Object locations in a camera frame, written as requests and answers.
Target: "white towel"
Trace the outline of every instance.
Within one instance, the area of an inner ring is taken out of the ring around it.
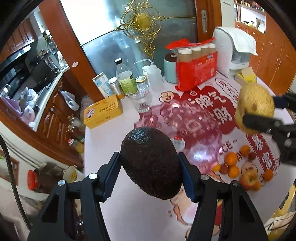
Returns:
[[[245,31],[234,27],[217,27],[229,34],[233,40],[233,44],[237,52],[251,53],[258,56],[256,52],[256,40],[253,36],[247,34]]]

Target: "dark avocado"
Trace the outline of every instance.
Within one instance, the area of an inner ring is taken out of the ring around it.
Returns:
[[[121,143],[120,155],[127,175],[147,194],[166,200],[180,191],[182,173],[176,149],[160,130],[132,130]]]

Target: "green bottle label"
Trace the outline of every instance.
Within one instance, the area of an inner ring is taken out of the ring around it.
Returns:
[[[138,91],[137,83],[135,81],[135,78],[133,77],[133,74],[124,80],[119,80],[119,83],[126,95],[134,94]]]

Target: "silver screw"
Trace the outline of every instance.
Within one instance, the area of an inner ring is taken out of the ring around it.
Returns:
[[[202,175],[200,176],[200,178],[201,178],[202,180],[206,181],[206,180],[209,179],[209,176],[206,175],[206,174],[202,174]]]
[[[98,175],[96,173],[91,173],[89,175],[89,179],[96,179],[98,177]]]
[[[292,145],[291,139],[285,140],[284,145],[285,145],[285,147],[289,147],[290,145]]]
[[[233,184],[233,186],[236,186],[236,187],[238,187],[240,185],[239,181],[237,181],[237,180],[232,181],[232,184]]]
[[[280,122],[279,121],[276,121],[275,123],[274,123],[274,126],[275,127],[279,127],[281,124],[280,124]]]
[[[63,185],[66,184],[66,181],[65,181],[65,180],[59,180],[59,181],[57,182],[57,184],[58,184],[59,186],[63,186]]]

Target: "white bucket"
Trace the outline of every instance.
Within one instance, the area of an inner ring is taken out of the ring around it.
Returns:
[[[67,183],[82,181],[84,178],[85,175],[75,166],[69,166],[63,174],[63,179],[67,181]]]

